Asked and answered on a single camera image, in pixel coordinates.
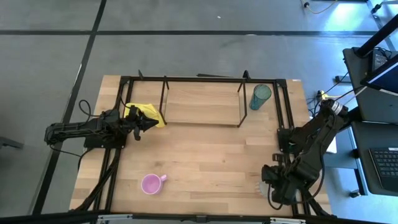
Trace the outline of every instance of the wooden table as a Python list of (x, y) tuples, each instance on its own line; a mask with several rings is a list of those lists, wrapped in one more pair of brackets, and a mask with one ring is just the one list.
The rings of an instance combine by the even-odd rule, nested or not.
[[(113, 107), (119, 81), (120, 76), (104, 76), (95, 114)], [(239, 86), (238, 83), (204, 82), (169, 82), (169, 85), (171, 90), (199, 88), (235, 92)], [(246, 84), (248, 104), (256, 85)], [(309, 119), (302, 83), (300, 80), (287, 80), (287, 86), (294, 123), (302, 126)], [(134, 82), (131, 102), (152, 103), (159, 107), (161, 89), (162, 82)], [(282, 90), (279, 95), (285, 126), (288, 126)], [(167, 117), (167, 100), (164, 101), (164, 106)], [(184, 110), (173, 113), (184, 114)], [(290, 206), (274, 210), (256, 190), (256, 184), (261, 181), (262, 166), (275, 164), (272, 154), (279, 152), (277, 128), (275, 99), (272, 94), (258, 111), (248, 108), (248, 115), (240, 128), (170, 122), (164, 128), (152, 128), (141, 133), (141, 141), (135, 141), (130, 134), (121, 153), (111, 211), (291, 216)], [(79, 206), (93, 190), (100, 175), (103, 155), (104, 149), (94, 149), (82, 159), (70, 208)], [(150, 173), (168, 176), (158, 195), (146, 195), (141, 190), (142, 178)], [(318, 184), (312, 187), (312, 194), (317, 187)], [(104, 208), (107, 192), (105, 187), (100, 208)], [(324, 210), (331, 213), (325, 186), (316, 200)]]

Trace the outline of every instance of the yellow towel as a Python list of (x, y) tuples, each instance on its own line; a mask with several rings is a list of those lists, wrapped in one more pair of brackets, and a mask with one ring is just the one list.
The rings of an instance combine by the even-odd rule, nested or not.
[(136, 108), (140, 109), (145, 114), (145, 116), (147, 116), (148, 118), (158, 120), (159, 123), (156, 124), (156, 127), (158, 127), (158, 128), (164, 127), (164, 121), (162, 119), (162, 116), (157, 111), (157, 109), (154, 107), (154, 105), (152, 105), (152, 104), (143, 105), (140, 103), (127, 103), (126, 106), (127, 107), (124, 110), (124, 117), (129, 115), (130, 107), (135, 106)]

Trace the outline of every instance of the concrete floor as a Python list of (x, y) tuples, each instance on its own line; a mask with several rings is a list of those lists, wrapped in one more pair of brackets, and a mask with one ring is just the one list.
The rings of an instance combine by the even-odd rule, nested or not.
[[(310, 2), (314, 10), (330, 3)], [(0, 29), (91, 30), (99, 5), (99, 0), (0, 0)], [(385, 23), (397, 12), (397, 6), (383, 6), (377, 16)], [(99, 29), (376, 31), (377, 24), (362, 2), (338, 2), (313, 15), (302, 9), (299, 0), (117, 0), (107, 2)], [(342, 50), (360, 46), (368, 38), (97, 36), (78, 100), (86, 99), (94, 107), (103, 75), (137, 75), (138, 69), (144, 75), (232, 77), (249, 70), (252, 77), (301, 79), (311, 97), (317, 90), (329, 89), (334, 76), (346, 73)], [(1, 217), (25, 215), (31, 209), (50, 152), (43, 142), (44, 129), (62, 117), (87, 40), (84, 35), (0, 35), (0, 136), (25, 144), (22, 150), (4, 147), (0, 152)], [(397, 34), (391, 40), (398, 48)], [(350, 89), (339, 85), (330, 94)], [(76, 106), (71, 121), (85, 118)], [(63, 150), (80, 154), (82, 142), (68, 140)], [(76, 172), (77, 158), (61, 155), (45, 213), (68, 210)], [(347, 197), (358, 188), (352, 170), (328, 169), (326, 187), (338, 217), (389, 223), (398, 219), (398, 198)]]

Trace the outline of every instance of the computer monitor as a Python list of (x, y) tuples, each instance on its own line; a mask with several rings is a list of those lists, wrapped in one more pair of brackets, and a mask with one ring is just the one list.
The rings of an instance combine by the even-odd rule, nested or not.
[(361, 84), (398, 96), (398, 55), (367, 75), (366, 78), (361, 80)]

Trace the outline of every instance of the mug handle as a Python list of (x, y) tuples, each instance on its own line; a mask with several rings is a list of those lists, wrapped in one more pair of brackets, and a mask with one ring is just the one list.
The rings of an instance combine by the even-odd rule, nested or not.
[(163, 175), (162, 177), (160, 177), (160, 180), (163, 182), (165, 180), (167, 180), (167, 175)]

